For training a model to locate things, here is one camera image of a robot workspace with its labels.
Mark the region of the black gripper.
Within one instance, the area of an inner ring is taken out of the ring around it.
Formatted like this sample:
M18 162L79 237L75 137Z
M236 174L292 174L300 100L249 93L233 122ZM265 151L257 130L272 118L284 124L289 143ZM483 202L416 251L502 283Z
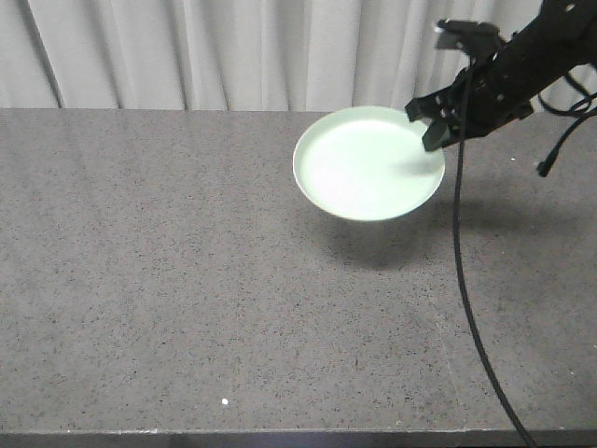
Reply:
M534 109L534 59L527 51L502 50L495 58L462 70L452 84L405 106L409 121L433 119L423 134L425 151L473 139L525 119Z

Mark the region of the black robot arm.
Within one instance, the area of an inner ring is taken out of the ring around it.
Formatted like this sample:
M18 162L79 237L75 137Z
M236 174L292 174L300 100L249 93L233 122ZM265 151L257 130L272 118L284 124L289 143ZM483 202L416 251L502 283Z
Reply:
M525 119L539 92L573 68L596 62L593 1L545 1L509 40L488 22L445 19L437 28L437 49L460 50L472 65L451 85L407 104L409 120L430 121L422 137L427 152Z

